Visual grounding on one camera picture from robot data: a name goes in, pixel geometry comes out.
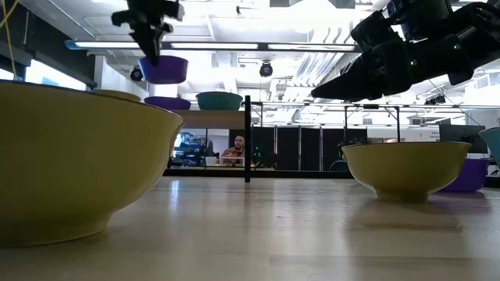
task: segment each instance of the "purple container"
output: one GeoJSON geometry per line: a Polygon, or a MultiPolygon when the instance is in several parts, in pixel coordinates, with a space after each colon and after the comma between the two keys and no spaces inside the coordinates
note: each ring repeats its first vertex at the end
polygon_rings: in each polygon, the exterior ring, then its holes
{"type": "Polygon", "coordinates": [[[153,66],[149,59],[139,59],[144,78],[153,84],[179,84],[186,80],[188,61],[172,55],[159,56],[159,64],[153,66]]]}
{"type": "Polygon", "coordinates": [[[182,98],[149,97],[144,102],[166,110],[189,110],[191,107],[191,103],[182,98]]]}
{"type": "Polygon", "coordinates": [[[483,188],[489,162],[487,159],[465,159],[459,177],[441,191],[476,192],[483,188]]]}

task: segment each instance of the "bowl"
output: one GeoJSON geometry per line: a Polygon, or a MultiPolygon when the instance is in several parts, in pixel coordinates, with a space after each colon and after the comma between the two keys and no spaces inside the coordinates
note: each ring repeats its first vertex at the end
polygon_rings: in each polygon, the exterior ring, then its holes
{"type": "Polygon", "coordinates": [[[166,110],[189,110],[191,108],[191,103],[183,98],[148,97],[144,102],[166,110]]]}
{"type": "Polygon", "coordinates": [[[493,127],[480,131],[479,135],[486,142],[497,165],[500,165],[500,127],[493,127]]]}
{"type": "Polygon", "coordinates": [[[153,84],[179,84],[186,80],[188,61],[172,55],[159,56],[159,64],[153,66],[149,59],[139,59],[144,78],[153,84]]]}
{"type": "Polygon", "coordinates": [[[459,177],[442,189],[443,192],[476,192],[483,188],[488,175],[489,159],[466,159],[459,177]]]}
{"type": "Polygon", "coordinates": [[[163,174],[183,120],[135,101],[2,81],[0,124],[0,247],[24,247],[104,230],[163,174]]]}
{"type": "Polygon", "coordinates": [[[414,142],[342,148],[352,176],[390,201],[425,201],[460,174],[470,144],[414,142]]]}
{"type": "Polygon", "coordinates": [[[223,91],[210,91],[196,95],[201,110],[239,110],[243,97],[223,91]]]}
{"type": "Polygon", "coordinates": [[[96,89],[94,90],[94,92],[98,94],[107,94],[108,96],[112,96],[115,98],[124,98],[131,101],[141,101],[141,97],[136,96],[135,94],[129,94],[122,91],[96,89]]]}

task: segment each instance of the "table surface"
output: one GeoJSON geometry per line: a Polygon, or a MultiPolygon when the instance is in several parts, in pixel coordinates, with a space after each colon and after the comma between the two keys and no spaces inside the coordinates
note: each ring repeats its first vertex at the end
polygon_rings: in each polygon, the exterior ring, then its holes
{"type": "MultiPolygon", "coordinates": [[[[245,167],[232,167],[232,166],[225,166],[225,165],[208,165],[208,166],[182,166],[182,167],[175,167],[173,169],[211,169],[211,170],[229,170],[229,171],[244,171],[245,167]]],[[[257,168],[255,167],[251,168],[252,171],[275,171],[274,168],[257,168]]]]}
{"type": "Polygon", "coordinates": [[[100,234],[0,250],[0,280],[500,280],[500,192],[374,200],[354,180],[162,178],[100,234]]]}

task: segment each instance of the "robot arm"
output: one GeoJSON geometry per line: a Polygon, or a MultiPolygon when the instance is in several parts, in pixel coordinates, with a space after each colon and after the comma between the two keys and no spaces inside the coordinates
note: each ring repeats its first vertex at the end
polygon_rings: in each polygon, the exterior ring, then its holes
{"type": "Polygon", "coordinates": [[[392,0],[387,10],[389,18],[374,12],[351,32],[363,53],[314,89],[313,97],[373,100],[445,74],[459,84],[500,58],[500,10],[491,4],[475,2],[453,12],[446,0],[392,0]],[[402,25],[407,41],[393,24],[402,25]]]}
{"type": "Polygon", "coordinates": [[[182,21],[184,7],[179,0],[127,0],[128,10],[111,15],[112,24],[128,23],[131,37],[139,44],[146,57],[156,66],[161,51],[161,40],[165,33],[172,33],[173,27],[165,23],[165,16],[182,21]]]}

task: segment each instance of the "monitor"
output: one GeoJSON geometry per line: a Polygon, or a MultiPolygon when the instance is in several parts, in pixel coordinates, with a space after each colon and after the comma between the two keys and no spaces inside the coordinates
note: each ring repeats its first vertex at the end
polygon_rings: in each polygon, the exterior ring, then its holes
{"type": "Polygon", "coordinates": [[[439,125],[440,141],[460,141],[472,144],[469,153],[488,153],[488,146],[479,136],[484,126],[439,125]]]}

